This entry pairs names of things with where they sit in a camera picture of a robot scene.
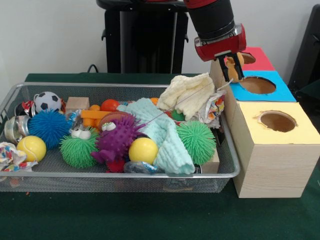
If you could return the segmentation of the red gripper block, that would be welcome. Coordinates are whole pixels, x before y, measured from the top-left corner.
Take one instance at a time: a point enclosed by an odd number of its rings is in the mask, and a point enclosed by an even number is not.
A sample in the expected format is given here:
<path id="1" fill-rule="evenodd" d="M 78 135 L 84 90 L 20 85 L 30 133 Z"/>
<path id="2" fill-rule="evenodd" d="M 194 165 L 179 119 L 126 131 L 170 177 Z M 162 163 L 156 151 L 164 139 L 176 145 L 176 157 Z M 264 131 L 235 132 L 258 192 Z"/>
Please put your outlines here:
<path id="1" fill-rule="evenodd" d="M 217 39 L 202 40 L 196 37 L 194 39 L 194 46 L 202 61 L 218 60 L 226 82 L 230 81 L 229 68 L 231 68 L 231 78 L 234 81 L 243 80 L 242 67 L 244 65 L 244 57 L 241 51 L 246 49 L 247 41 L 245 28 L 242 23 L 237 24 L 227 35 Z"/>

